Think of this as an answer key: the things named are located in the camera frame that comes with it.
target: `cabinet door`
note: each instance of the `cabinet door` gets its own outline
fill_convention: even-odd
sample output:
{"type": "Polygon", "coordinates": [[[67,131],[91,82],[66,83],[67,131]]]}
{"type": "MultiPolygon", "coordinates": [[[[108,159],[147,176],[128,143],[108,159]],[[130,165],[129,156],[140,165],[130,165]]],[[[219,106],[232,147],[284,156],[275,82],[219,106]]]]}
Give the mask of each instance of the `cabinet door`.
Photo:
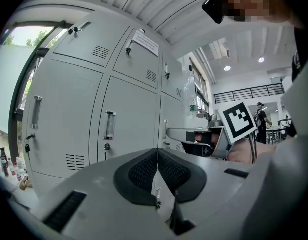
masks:
{"type": "Polygon", "coordinates": [[[156,94],[131,83],[110,78],[100,119],[99,162],[105,159],[103,149],[106,143],[110,145],[106,159],[154,146],[156,97],[156,94]],[[107,133],[113,133],[112,138],[105,134],[106,129],[107,133]]]}
{"type": "Polygon", "coordinates": [[[35,73],[28,98],[33,172],[67,178],[89,164],[90,120],[102,74],[54,60],[35,73]]]}
{"type": "Polygon", "coordinates": [[[174,97],[175,99],[183,101],[183,88],[184,79],[181,64],[164,52],[162,92],[174,97]]]}
{"type": "Polygon", "coordinates": [[[106,67],[129,26],[106,13],[101,16],[91,13],[74,27],[82,31],[78,31],[77,35],[74,32],[67,34],[54,53],[106,67]]]}
{"type": "Polygon", "coordinates": [[[176,151],[183,150],[181,142],[166,136],[166,130],[168,128],[183,128],[184,120],[183,103],[168,95],[162,95],[159,121],[159,148],[169,148],[176,151]]]}
{"type": "Polygon", "coordinates": [[[134,34],[135,30],[120,51],[114,71],[157,89],[159,58],[137,43],[131,43],[134,34]],[[129,55],[126,55],[127,47],[131,48],[129,55]]]}

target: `railing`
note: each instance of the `railing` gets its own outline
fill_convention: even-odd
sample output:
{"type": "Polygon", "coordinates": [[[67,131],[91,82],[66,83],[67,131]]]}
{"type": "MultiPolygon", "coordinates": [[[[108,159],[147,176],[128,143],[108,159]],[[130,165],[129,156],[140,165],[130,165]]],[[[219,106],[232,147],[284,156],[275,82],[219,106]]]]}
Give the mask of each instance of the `railing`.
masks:
{"type": "Polygon", "coordinates": [[[234,102],[238,100],[252,99],[264,96],[273,96],[284,94],[284,87],[281,83],[263,85],[253,88],[234,90],[229,92],[223,92],[214,94],[215,104],[224,102],[234,102]]]}

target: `desk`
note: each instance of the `desk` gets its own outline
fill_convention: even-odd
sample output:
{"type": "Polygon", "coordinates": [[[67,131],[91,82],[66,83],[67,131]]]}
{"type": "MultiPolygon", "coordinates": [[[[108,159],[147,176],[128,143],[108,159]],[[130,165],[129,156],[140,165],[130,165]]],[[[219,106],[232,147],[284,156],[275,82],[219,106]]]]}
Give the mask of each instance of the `desk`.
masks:
{"type": "Polygon", "coordinates": [[[19,188],[20,181],[17,180],[16,176],[11,175],[9,168],[7,168],[7,171],[9,174],[8,177],[4,175],[0,167],[0,180],[5,187],[5,190],[8,192],[12,192],[12,195],[19,204],[27,208],[34,207],[36,203],[38,203],[38,197],[35,191],[30,187],[27,187],[25,190],[21,190],[19,188]]]}
{"type": "Polygon", "coordinates": [[[274,133],[278,133],[281,131],[286,130],[286,128],[272,128],[272,129],[266,129],[267,132],[272,132],[272,144],[274,144],[274,133]]]}

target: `person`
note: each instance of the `person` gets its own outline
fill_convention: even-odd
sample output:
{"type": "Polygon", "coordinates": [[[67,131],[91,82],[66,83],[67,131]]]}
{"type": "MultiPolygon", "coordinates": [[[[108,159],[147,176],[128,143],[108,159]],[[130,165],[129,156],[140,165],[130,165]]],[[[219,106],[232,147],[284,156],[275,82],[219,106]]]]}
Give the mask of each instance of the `person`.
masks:
{"type": "MultiPolygon", "coordinates": [[[[220,24],[224,16],[234,21],[246,22],[253,18],[272,23],[288,22],[294,27],[297,52],[292,59],[292,81],[297,79],[308,60],[308,0],[208,0],[202,8],[220,24]]],[[[297,134],[293,122],[287,128],[287,138],[297,134]]],[[[249,141],[241,139],[228,155],[229,161],[250,163],[249,141]]],[[[277,145],[257,143],[257,154],[275,152],[277,145]]]]}
{"type": "Polygon", "coordinates": [[[290,119],[288,119],[288,116],[286,116],[285,120],[282,120],[282,126],[289,127],[290,126],[289,120],[290,119]]]}
{"type": "Polygon", "coordinates": [[[270,126],[272,126],[272,122],[268,120],[266,113],[262,110],[264,107],[264,104],[257,103],[257,111],[255,114],[256,119],[260,120],[260,126],[258,127],[258,134],[256,141],[259,143],[266,144],[266,123],[268,123],[270,126]]]}

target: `ventilation slot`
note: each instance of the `ventilation slot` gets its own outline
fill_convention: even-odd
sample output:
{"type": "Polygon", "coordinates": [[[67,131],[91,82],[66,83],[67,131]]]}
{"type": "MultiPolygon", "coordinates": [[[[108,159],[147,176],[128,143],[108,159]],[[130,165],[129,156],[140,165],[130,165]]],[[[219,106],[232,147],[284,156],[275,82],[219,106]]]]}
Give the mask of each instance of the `ventilation slot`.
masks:
{"type": "Polygon", "coordinates": [[[156,82],[156,74],[155,73],[152,73],[152,81],[156,82]]]}
{"type": "Polygon", "coordinates": [[[84,157],[82,155],[66,155],[67,169],[70,171],[79,171],[85,167],[84,157]]]}
{"type": "Polygon", "coordinates": [[[156,74],[151,72],[150,70],[147,70],[146,78],[150,81],[156,82],[156,74]]]}
{"type": "Polygon", "coordinates": [[[152,72],[151,72],[150,70],[147,70],[146,78],[147,78],[148,80],[151,80],[151,78],[152,78],[152,72]]]}
{"type": "Polygon", "coordinates": [[[180,97],[182,97],[182,91],[178,88],[176,88],[176,94],[180,97]]]}
{"type": "Polygon", "coordinates": [[[182,150],[182,146],[181,146],[181,144],[178,144],[177,146],[176,146],[176,151],[181,151],[182,150]]]}
{"type": "Polygon", "coordinates": [[[240,178],[247,178],[248,176],[248,172],[245,171],[241,171],[241,170],[235,170],[235,169],[227,169],[226,171],[224,171],[224,173],[229,174],[229,175],[233,175],[236,177],[240,177],[240,178]]]}
{"type": "Polygon", "coordinates": [[[96,46],[94,50],[92,51],[93,56],[100,57],[102,59],[105,59],[108,53],[109,53],[108,49],[102,48],[100,46],[96,46]]]}
{"type": "Polygon", "coordinates": [[[86,194],[73,191],[44,221],[51,229],[60,232],[85,199],[86,194]]]}

